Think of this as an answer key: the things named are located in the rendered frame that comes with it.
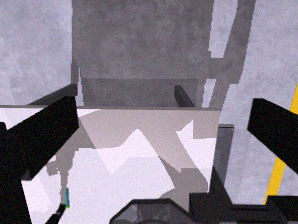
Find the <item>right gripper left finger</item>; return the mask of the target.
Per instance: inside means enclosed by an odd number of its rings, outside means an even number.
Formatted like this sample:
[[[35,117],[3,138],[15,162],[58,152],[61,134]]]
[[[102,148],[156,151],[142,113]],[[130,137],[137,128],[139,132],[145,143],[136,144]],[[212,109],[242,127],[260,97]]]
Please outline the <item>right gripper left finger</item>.
[[[21,181],[32,181],[78,128],[75,96],[8,130],[0,122],[0,224],[32,224]]]

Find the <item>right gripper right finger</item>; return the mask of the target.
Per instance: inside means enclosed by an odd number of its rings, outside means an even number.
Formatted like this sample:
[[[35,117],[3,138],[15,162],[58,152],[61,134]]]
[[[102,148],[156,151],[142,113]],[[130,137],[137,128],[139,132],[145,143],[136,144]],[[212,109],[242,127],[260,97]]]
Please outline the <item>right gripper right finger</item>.
[[[247,130],[298,175],[298,114],[253,98]]]

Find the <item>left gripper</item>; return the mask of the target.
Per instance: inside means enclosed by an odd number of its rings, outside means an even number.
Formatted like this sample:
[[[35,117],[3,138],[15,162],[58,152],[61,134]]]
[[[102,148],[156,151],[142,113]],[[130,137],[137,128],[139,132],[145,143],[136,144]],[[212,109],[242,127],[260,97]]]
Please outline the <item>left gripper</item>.
[[[58,207],[56,213],[52,214],[51,217],[47,220],[47,222],[45,224],[58,224],[61,217],[62,217],[62,215],[63,215],[63,213],[64,213],[63,210],[64,209],[66,210],[65,207],[66,207],[66,204],[60,204],[60,206]]]

